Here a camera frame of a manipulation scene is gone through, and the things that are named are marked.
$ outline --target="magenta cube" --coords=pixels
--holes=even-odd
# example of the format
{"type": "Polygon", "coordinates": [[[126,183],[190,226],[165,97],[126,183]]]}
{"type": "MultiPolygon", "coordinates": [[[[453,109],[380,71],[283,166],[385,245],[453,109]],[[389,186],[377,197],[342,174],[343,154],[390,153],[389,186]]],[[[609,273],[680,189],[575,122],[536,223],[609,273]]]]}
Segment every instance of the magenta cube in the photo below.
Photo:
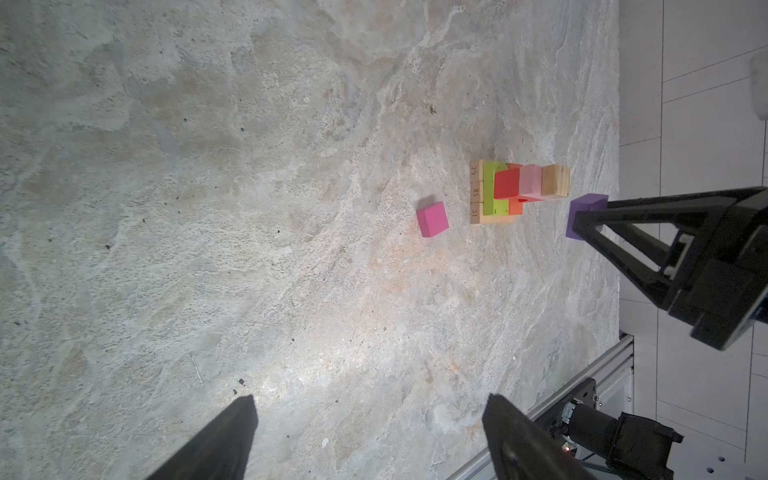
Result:
{"type": "Polygon", "coordinates": [[[576,240],[583,240],[581,236],[574,232],[574,221],[576,220],[576,212],[581,211],[599,211],[606,210],[608,208],[608,195],[601,194],[586,194],[579,198],[571,200],[571,210],[568,212],[568,225],[566,227],[565,236],[576,240]]]}
{"type": "Polygon", "coordinates": [[[534,200],[547,200],[541,195],[541,167],[538,165],[520,167],[520,195],[534,200]]]}
{"type": "Polygon", "coordinates": [[[432,204],[416,212],[419,226],[422,228],[422,237],[434,237],[448,229],[448,216],[445,215],[445,205],[442,202],[432,204]]]}

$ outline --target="white floor tile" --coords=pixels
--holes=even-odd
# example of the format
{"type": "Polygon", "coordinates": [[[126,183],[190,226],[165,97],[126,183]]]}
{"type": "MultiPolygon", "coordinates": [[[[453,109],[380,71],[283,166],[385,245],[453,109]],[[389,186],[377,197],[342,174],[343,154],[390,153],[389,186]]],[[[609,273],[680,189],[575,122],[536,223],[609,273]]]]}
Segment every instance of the white floor tile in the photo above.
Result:
{"type": "Polygon", "coordinates": [[[722,440],[740,448],[746,447],[746,431],[737,429],[717,420],[709,419],[698,413],[688,412],[685,409],[659,401],[657,415],[697,430],[705,435],[722,440]]]}
{"type": "Polygon", "coordinates": [[[619,197],[659,196],[661,139],[619,147],[619,197]]]}
{"type": "Polygon", "coordinates": [[[619,300],[619,328],[634,336],[635,415],[656,418],[657,308],[650,303],[619,300]]]}
{"type": "Polygon", "coordinates": [[[764,122],[748,79],[666,103],[663,116],[662,196],[752,187],[762,178],[764,122]]]}
{"type": "Polygon", "coordinates": [[[619,3],[619,145],[661,135],[661,6],[619,3]]]}
{"type": "MultiPolygon", "coordinates": [[[[725,458],[727,462],[732,460],[738,461],[738,462],[744,461],[744,449],[740,449],[735,445],[731,445],[729,443],[723,442],[722,440],[718,440],[708,435],[704,435],[701,432],[697,432],[696,430],[690,429],[685,425],[681,425],[672,420],[665,419],[662,416],[659,416],[658,422],[661,422],[664,425],[671,427],[672,429],[675,429],[677,433],[684,436],[685,439],[683,439],[683,442],[685,442],[686,439],[688,441],[690,441],[691,439],[694,439],[696,443],[708,449],[710,452],[723,456],[723,458],[725,458]]],[[[675,478],[680,478],[677,472],[675,472],[675,478]]]]}
{"type": "Polygon", "coordinates": [[[732,81],[748,78],[750,76],[750,60],[757,53],[765,50],[768,50],[768,47],[696,70],[674,80],[665,81],[662,101],[672,101],[708,88],[715,88],[732,81]]]}
{"type": "Polygon", "coordinates": [[[658,399],[746,428],[752,332],[721,352],[690,338],[691,326],[659,312],[658,399]]]}
{"type": "Polygon", "coordinates": [[[664,80],[768,45],[765,0],[665,0],[664,80]]]}
{"type": "Polygon", "coordinates": [[[768,379],[752,375],[750,388],[750,426],[746,430],[746,463],[768,470],[768,379]]]}
{"type": "Polygon", "coordinates": [[[768,356],[752,354],[752,373],[768,378],[768,356]]]}
{"type": "Polygon", "coordinates": [[[768,325],[765,323],[755,323],[755,339],[752,344],[752,352],[768,355],[768,325]]]}

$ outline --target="wooden block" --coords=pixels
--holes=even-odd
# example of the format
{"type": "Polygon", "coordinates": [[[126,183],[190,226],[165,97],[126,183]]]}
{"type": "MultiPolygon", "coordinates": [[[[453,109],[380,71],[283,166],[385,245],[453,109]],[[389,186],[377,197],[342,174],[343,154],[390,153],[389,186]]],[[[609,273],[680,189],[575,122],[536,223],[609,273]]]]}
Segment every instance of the wooden block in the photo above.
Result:
{"type": "Polygon", "coordinates": [[[541,195],[548,199],[565,198],[571,193],[571,169],[566,165],[547,165],[541,169],[541,195]]]}
{"type": "Polygon", "coordinates": [[[482,204],[469,204],[469,223],[480,223],[482,204]]]}
{"type": "Polygon", "coordinates": [[[422,237],[424,238],[434,237],[448,229],[448,216],[445,215],[445,205],[443,202],[422,208],[416,212],[416,218],[419,220],[422,237]]]}
{"type": "MultiPolygon", "coordinates": [[[[531,202],[538,202],[544,200],[541,195],[538,197],[528,197],[522,194],[522,172],[523,166],[517,164],[509,164],[509,170],[500,171],[496,174],[495,185],[493,190],[493,197],[496,200],[509,200],[510,213],[513,210],[517,210],[512,204],[520,203],[526,204],[531,202]]],[[[541,178],[538,180],[538,189],[541,189],[541,178]]]]}
{"type": "Polygon", "coordinates": [[[481,204],[482,203],[482,181],[472,182],[469,184],[469,203],[481,204]]]}
{"type": "Polygon", "coordinates": [[[510,168],[496,172],[493,182],[493,197],[496,200],[511,200],[520,191],[520,169],[510,168]]]}
{"type": "Polygon", "coordinates": [[[509,201],[509,214],[510,215],[522,215],[523,214],[523,205],[524,203],[521,201],[509,201]]]}
{"type": "Polygon", "coordinates": [[[482,181],[482,160],[473,160],[469,163],[469,183],[482,181]]]}
{"type": "Polygon", "coordinates": [[[488,223],[514,223],[516,215],[483,215],[482,204],[469,205],[469,223],[486,225],[488,223]]]}
{"type": "Polygon", "coordinates": [[[504,162],[484,161],[483,173],[483,214],[509,215],[509,200],[496,200],[493,197],[493,187],[497,172],[509,169],[504,162]]]}
{"type": "MultiPolygon", "coordinates": [[[[571,210],[568,212],[568,225],[565,228],[565,236],[576,240],[583,240],[581,236],[574,232],[574,221],[576,220],[576,213],[582,211],[598,212],[606,210],[608,208],[608,195],[601,194],[586,194],[579,198],[571,200],[571,210]]],[[[597,228],[598,232],[601,231],[602,225],[597,228]]]]}
{"type": "Polygon", "coordinates": [[[520,168],[520,195],[533,200],[544,200],[541,195],[541,167],[524,165],[520,168]]]}

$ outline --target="gray marble tabletop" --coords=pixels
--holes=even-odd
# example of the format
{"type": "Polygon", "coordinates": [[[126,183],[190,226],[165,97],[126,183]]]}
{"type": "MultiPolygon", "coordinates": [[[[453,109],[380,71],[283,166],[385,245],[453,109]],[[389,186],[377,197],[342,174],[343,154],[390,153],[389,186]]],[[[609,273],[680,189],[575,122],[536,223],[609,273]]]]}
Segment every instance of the gray marble tabletop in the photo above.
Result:
{"type": "Polygon", "coordinates": [[[143,478],[234,398],[247,478],[444,478],[617,341],[617,0],[4,2],[0,471],[143,478]],[[419,202],[450,228],[421,238],[419,202]]]}

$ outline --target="metal rail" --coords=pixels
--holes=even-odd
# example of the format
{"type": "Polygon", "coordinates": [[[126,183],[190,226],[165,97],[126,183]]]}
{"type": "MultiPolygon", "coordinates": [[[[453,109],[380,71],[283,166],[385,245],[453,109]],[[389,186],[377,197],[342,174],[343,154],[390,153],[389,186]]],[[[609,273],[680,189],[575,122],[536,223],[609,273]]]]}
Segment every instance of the metal rail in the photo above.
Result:
{"type": "MultiPolygon", "coordinates": [[[[624,335],[616,345],[612,346],[606,353],[602,354],[600,358],[595,360],[587,368],[581,370],[570,382],[566,383],[561,389],[552,394],[551,397],[534,407],[528,413],[528,417],[535,421],[542,413],[546,412],[555,403],[559,402],[563,395],[570,392],[576,385],[586,378],[593,378],[598,385],[599,391],[601,383],[607,379],[615,378],[616,375],[614,374],[619,373],[626,367],[627,360],[631,358],[633,354],[634,337],[632,335],[624,335]]],[[[493,480],[494,478],[496,478],[496,473],[494,472],[493,463],[491,462],[491,454],[486,447],[469,462],[466,462],[464,466],[457,470],[453,475],[448,477],[447,480],[493,480]]]]}

